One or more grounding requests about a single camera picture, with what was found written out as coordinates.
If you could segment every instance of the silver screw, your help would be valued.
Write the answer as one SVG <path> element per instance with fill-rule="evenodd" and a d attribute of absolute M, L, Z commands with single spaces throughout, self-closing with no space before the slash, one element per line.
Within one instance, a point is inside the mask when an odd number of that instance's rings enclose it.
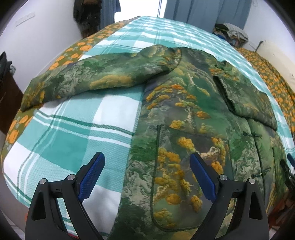
<path fill-rule="evenodd" d="M 42 178 L 40 181 L 39 181 L 40 184 L 44 184 L 46 183 L 46 178 Z"/>
<path fill-rule="evenodd" d="M 253 178 L 249 178 L 249 183 L 254 184 L 255 180 Z"/>
<path fill-rule="evenodd" d="M 70 174 L 69 176 L 68 176 L 68 180 L 74 180 L 75 179 L 75 175 L 74 174 Z"/>
<path fill-rule="evenodd" d="M 227 176 L 224 175 L 224 174 L 221 174 L 221 175 L 219 176 L 219 178 L 220 178 L 222 181 L 227 180 Z"/>

